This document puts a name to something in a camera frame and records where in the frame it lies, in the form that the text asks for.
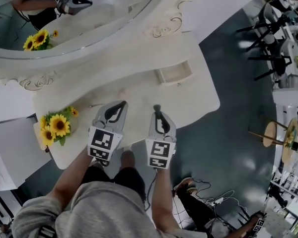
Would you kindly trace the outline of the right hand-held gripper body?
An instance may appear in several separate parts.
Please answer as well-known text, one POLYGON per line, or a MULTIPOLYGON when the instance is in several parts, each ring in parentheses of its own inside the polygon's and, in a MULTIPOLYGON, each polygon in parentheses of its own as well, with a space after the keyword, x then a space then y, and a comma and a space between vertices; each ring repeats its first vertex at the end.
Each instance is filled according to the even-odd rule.
POLYGON ((170 125, 169 132, 159 134, 155 131, 155 116, 151 116, 149 134, 145 138, 148 166, 156 169, 168 169, 176 151, 176 125, 170 117, 162 112, 170 125))

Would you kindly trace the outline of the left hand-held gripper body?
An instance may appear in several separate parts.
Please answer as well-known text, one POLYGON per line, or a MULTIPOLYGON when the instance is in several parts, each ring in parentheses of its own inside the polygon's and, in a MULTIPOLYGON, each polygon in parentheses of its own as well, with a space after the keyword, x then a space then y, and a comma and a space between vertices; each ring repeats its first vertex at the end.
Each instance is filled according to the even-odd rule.
POLYGON ((105 116, 105 111, 109 107, 110 103, 99 109, 92 121, 92 126, 88 130, 87 153, 99 161, 110 161, 124 137, 123 128, 128 104, 123 108, 115 123, 107 122, 108 118, 105 116))

